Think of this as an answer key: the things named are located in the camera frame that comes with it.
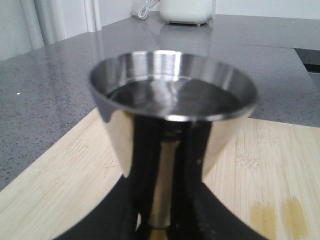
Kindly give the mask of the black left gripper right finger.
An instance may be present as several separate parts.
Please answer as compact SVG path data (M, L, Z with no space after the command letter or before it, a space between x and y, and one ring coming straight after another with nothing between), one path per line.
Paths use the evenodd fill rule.
M172 215L174 240L265 240L235 216L204 184L195 192L173 186Z

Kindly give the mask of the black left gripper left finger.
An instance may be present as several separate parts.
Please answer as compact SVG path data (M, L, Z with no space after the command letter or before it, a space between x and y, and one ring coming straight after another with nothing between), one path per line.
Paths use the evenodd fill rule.
M137 218L128 181L120 179L90 213L55 239L134 240Z

